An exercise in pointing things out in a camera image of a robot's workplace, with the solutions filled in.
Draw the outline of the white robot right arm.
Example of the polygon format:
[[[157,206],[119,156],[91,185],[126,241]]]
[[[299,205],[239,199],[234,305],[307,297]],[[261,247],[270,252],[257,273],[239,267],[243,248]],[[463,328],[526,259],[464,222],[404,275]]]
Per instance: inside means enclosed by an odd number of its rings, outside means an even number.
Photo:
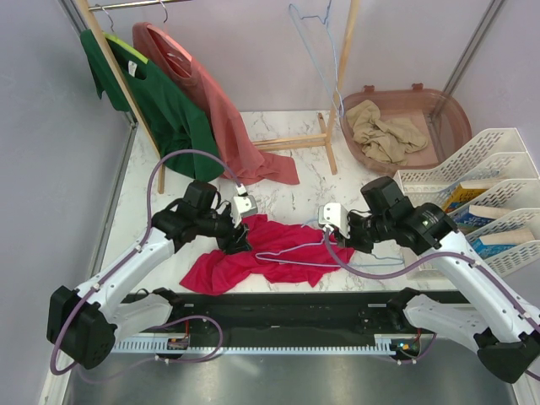
[[[367,215],[338,202],[319,209],[324,242],[334,238],[342,247],[370,253],[375,244],[393,240],[413,251],[418,260],[394,273],[377,274],[375,279],[397,278],[432,262],[475,310],[467,314],[404,289],[386,311],[388,326],[396,332],[415,327],[449,338],[474,352],[488,371],[506,383],[529,375],[539,357],[538,307],[492,270],[435,204],[413,206],[388,176],[363,186],[361,194],[369,208]]]

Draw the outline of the magenta t shirt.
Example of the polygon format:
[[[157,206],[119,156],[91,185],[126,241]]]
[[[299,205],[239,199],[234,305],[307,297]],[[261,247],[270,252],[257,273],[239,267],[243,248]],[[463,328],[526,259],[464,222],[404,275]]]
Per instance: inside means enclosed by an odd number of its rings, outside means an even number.
[[[324,245],[324,234],[308,225],[281,224],[265,214],[244,220],[250,251],[227,255],[214,250],[201,255],[180,281],[180,286],[205,295],[221,295],[251,275],[271,284],[308,283],[315,286],[324,275],[339,269]]]

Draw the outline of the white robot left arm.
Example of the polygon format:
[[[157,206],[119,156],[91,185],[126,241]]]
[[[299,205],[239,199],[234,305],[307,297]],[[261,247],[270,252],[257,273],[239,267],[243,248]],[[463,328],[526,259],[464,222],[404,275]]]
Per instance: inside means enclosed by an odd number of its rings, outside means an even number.
[[[102,363],[116,343],[157,326],[178,331],[185,311],[168,289],[156,289],[126,304],[132,289],[158,265],[198,236],[214,238],[233,255],[251,249],[243,218],[257,213],[257,203],[244,186],[229,201],[211,184],[193,181],[181,198],[153,214],[145,232],[109,267],[75,289],[59,287],[51,296],[46,338],[53,343],[51,371],[61,375],[57,356],[64,352],[90,370]]]

